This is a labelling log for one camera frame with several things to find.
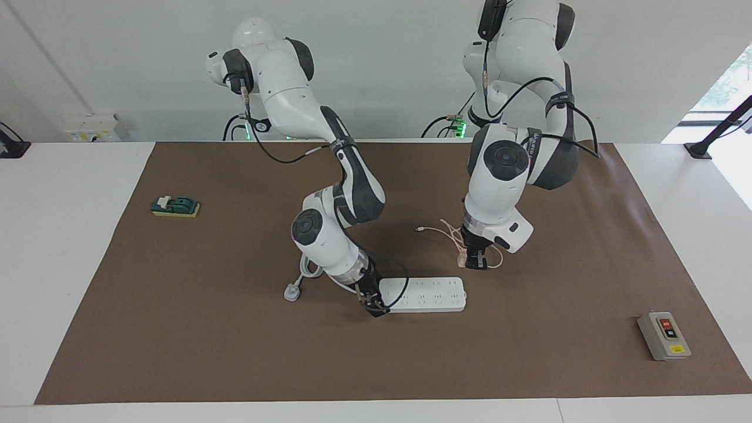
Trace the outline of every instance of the charging cable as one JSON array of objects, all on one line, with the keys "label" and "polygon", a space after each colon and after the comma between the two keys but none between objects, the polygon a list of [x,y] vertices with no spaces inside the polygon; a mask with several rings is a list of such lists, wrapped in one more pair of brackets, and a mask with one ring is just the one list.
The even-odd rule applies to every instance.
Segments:
[{"label": "charging cable", "polygon": [[[300,298],[300,283],[303,282],[303,279],[315,279],[321,276],[324,271],[321,268],[321,266],[316,266],[316,270],[313,272],[309,270],[308,266],[311,264],[311,259],[308,258],[305,254],[303,254],[300,257],[300,276],[293,282],[292,284],[287,284],[287,288],[284,290],[284,299],[287,301],[290,301],[294,303],[295,301]],[[347,292],[351,294],[357,294],[354,289],[349,288],[346,285],[343,285],[339,281],[335,280],[333,277],[331,277],[329,274],[327,276],[337,285],[339,285],[340,288],[346,290]]]},{"label": "charging cable", "polygon": [[[450,239],[454,243],[454,246],[457,248],[457,252],[459,253],[457,256],[457,266],[464,269],[465,261],[467,260],[468,250],[467,248],[465,248],[464,241],[462,240],[462,233],[459,231],[459,228],[453,227],[446,220],[439,219],[439,221],[442,222],[447,227],[447,231],[443,231],[434,227],[417,227],[415,228],[415,232],[423,232],[424,230],[432,230],[434,232],[441,233],[444,236],[446,236],[448,239]],[[504,255],[502,254],[502,251],[499,250],[495,245],[492,244],[491,248],[493,248],[494,250],[496,250],[496,252],[499,253],[499,264],[496,264],[495,266],[488,266],[488,268],[498,269],[504,263]]]}]

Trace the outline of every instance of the cable plug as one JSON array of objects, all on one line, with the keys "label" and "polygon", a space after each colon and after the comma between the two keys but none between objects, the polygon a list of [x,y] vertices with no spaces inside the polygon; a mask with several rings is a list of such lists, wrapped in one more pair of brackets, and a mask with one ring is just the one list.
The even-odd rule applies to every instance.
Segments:
[{"label": "cable plug", "polygon": [[468,251],[467,249],[463,248],[457,255],[457,267],[459,267],[460,269],[465,269],[466,268],[465,264],[467,263],[467,260],[468,260]]},{"label": "cable plug", "polygon": [[245,85],[245,79],[240,80],[240,94],[243,97],[243,103],[245,103],[245,112],[250,118],[250,95],[248,93],[248,87]]},{"label": "cable plug", "polygon": [[287,284],[287,288],[284,290],[284,299],[294,303],[300,298],[300,287],[295,284]]},{"label": "cable plug", "polygon": [[488,95],[488,71],[486,69],[483,70],[482,78],[483,78],[483,94],[487,96]]}]

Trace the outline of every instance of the black button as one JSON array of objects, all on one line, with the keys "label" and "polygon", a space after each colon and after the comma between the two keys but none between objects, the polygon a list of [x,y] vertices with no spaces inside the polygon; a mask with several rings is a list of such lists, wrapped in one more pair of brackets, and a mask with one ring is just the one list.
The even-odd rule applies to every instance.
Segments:
[{"label": "black button", "polygon": [[314,226],[314,220],[306,216],[298,221],[298,230],[306,233]]},{"label": "black button", "polygon": [[496,159],[504,166],[512,166],[517,162],[517,152],[511,148],[500,148],[496,152]]},{"label": "black button", "polygon": [[501,239],[498,236],[493,241],[499,246],[501,246],[502,248],[504,248],[505,250],[508,250],[511,247],[508,242],[506,242],[505,240]]}]

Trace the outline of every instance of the wall outlet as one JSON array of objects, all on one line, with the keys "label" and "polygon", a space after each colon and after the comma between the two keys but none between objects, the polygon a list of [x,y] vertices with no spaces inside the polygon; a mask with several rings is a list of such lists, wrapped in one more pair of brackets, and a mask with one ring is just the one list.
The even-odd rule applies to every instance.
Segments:
[{"label": "wall outlet", "polygon": [[122,132],[112,114],[94,114],[92,116],[71,115],[66,117],[63,132],[72,142],[119,142],[118,129]]}]

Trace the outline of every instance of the gray switch box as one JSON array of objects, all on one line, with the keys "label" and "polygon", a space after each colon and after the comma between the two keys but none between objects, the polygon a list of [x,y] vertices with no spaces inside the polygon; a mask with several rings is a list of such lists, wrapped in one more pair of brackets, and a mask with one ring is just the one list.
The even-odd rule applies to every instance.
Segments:
[{"label": "gray switch box", "polygon": [[637,319],[653,359],[677,360],[692,355],[674,316],[669,312],[651,312]]}]

